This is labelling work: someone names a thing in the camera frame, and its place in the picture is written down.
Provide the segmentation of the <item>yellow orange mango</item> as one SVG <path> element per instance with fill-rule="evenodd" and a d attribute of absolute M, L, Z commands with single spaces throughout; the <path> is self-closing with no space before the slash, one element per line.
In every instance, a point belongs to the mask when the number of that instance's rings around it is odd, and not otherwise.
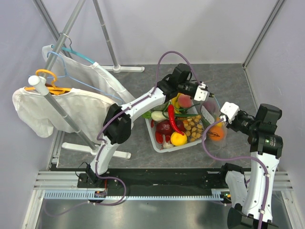
<path fill-rule="evenodd" d="M 220 128 L 223 127 L 223 122 L 221 121 L 220 117 L 216 118 L 216 122 L 217 122 L 217 124 L 215 124 L 214 126 L 217 126 L 217 127 L 220 127 Z"/>

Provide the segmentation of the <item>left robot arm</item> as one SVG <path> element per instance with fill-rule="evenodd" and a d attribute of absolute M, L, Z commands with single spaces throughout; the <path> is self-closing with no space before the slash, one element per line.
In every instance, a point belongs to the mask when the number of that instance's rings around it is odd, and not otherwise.
<path fill-rule="evenodd" d="M 110 106 L 102 129 L 97 135 L 97 140 L 101 141 L 100 149 L 90 164 L 93 172 L 89 174 L 88 182 L 93 187 L 101 187 L 104 184 L 103 174 L 108 170 L 109 162 L 118 146 L 130 137 L 132 125 L 137 118 L 170 101 L 178 93 L 189 95 L 196 101 L 207 100 L 210 95 L 208 86 L 201 81 L 189 80 L 190 73 L 191 67 L 181 63 L 139 98 L 123 105 Z"/>

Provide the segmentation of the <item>clear zip top bag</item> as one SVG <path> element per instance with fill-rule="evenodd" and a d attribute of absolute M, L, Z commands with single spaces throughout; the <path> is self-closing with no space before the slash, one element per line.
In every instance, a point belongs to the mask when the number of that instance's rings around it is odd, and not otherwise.
<path fill-rule="evenodd" d="M 217 110 L 214 113 L 210 113 L 206 110 L 206 108 L 203 106 L 203 104 L 207 101 L 212 101 L 217 105 Z M 216 121 L 216 118 L 220 116 L 220 106 L 217 101 L 217 99 L 214 97 L 208 97 L 208 99 L 202 103 L 200 107 L 200 114 L 202 116 L 201 120 L 203 123 L 203 126 L 207 128 L 209 125 L 213 124 Z M 219 147 L 224 147 L 226 145 L 226 137 L 227 137 L 227 130 L 226 127 L 223 124 L 223 129 L 225 131 L 225 138 L 222 141 L 213 141 L 209 137 L 207 137 L 214 145 Z"/>

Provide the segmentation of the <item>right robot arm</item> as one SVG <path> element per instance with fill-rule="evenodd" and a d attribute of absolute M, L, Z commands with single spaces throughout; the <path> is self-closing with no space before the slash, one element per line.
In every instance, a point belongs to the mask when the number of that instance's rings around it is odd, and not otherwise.
<path fill-rule="evenodd" d="M 248 137 L 251 176 L 245 183 L 242 168 L 225 164 L 227 171 L 218 176 L 222 187 L 229 188 L 232 207 L 227 217 L 230 229 L 276 229 L 272 215 L 272 191 L 275 172 L 283 149 L 282 137 L 275 134 L 282 110 L 260 104 L 255 116 L 226 102 L 221 108 L 227 127 Z"/>

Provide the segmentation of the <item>purple onion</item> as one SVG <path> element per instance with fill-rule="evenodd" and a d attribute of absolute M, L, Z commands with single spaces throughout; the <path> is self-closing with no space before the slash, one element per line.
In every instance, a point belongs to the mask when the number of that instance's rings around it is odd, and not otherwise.
<path fill-rule="evenodd" d="M 203 104 L 206 110 L 210 113 L 214 113 L 217 110 L 217 105 L 212 101 L 207 101 Z"/>

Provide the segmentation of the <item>orange fruit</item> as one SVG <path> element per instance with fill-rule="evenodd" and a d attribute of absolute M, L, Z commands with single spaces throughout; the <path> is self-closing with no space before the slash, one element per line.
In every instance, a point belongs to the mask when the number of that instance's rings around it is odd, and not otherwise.
<path fill-rule="evenodd" d="M 222 141 L 225 138 L 225 131 L 222 127 L 213 126 L 208 131 L 209 138 L 213 141 Z"/>

